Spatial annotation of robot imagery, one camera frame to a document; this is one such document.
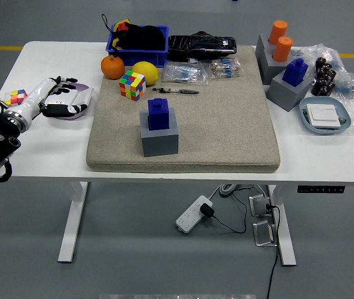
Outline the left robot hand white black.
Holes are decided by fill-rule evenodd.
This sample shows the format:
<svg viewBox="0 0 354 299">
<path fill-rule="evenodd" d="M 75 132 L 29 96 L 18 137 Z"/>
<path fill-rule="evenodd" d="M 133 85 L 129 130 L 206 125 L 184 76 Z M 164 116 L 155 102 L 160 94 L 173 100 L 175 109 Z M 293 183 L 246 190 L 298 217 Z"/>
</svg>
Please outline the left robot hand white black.
<svg viewBox="0 0 354 299">
<path fill-rule="evenodd" d="M 39 114 L 50 118 L 77 118 L 88 108 L 93 89 L 75 78 L 47 78 L 17 107 L 25 130 Z"/>
</svg>

